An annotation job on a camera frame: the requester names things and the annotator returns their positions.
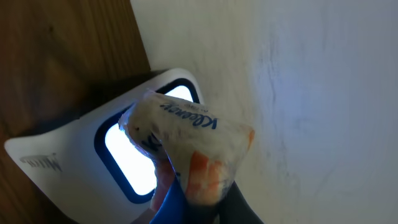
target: white surface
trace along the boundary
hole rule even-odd
[[[166,95],[193,102],[185,86],[177,86]],[[105,145],[137,194],[146,195],[156,187],[154,163],[130,143],[124,131],[119,130],[119,124],[108,129]]]
[[[151,68],[256,128],[236,178],[267,223],[398,223],[398,1],[132,0]]]
[[[189,79],[203,102],[192,74],[175,68],[61,128],[38,136],[10,139],[4,147],[39,189],[76,222],[131,223],[149,207],[149,202],[134,204],[127,199],[95,152],[94,136],[104,121],[141,98],[148,88],[157,90],[178,78]],[[34,161],[46,157],[57,161],[62,171],[31,167],[26,162],[28,158]]]

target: lit screen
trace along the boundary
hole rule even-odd
[[[185,86],[177,86],[166,95],[193,101]],[[146,195],[156,187],[154,164],[130,143],[118,124],[106,132],[105,145],[138,195]]]

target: white screen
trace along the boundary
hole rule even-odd
[[[177,86],[166,95],[193,102],[185,86]],[[138,195],[146,195],[156,187],[154,164],[130,143],[124,131],[119,130],[118,124],[106,132],[105,145]]]

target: dark screen frame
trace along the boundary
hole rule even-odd
[[[165,86],[159,88],[156,92],[161,94],[166,94],[178,86],[187,87],[189,89],[189,92],[191,93],[193,102],[200,103],[198,93],[196,91],[194,84],[186,78],[178,78],[166,84]],[[127,199],[132,203],[145,203],[152,198],[155,190],[152,190],[146,195],[138,195],[131,187],[126,176],[124,176],[123,171],[120,169],[118,163],[114,160],[112,154],[110,153],[105,144],[105,135],[108,132],[108,129],[119,121],[119,118],[127,109],[128,108],[125,108],[122,111],[116,113],[115,115],[104,121],[104,123],[101,124],[101,126],[99,126],[94,136],[94,148],[97,155],[102,160],[105,167],[112,175],[116,183],[119,185],[120,189],[123,191]]]

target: brown wood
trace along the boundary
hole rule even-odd
[[[70,121],[149,69],[128,0],[0,0],[0,223],[71,222],[11,161],[5,140]]]

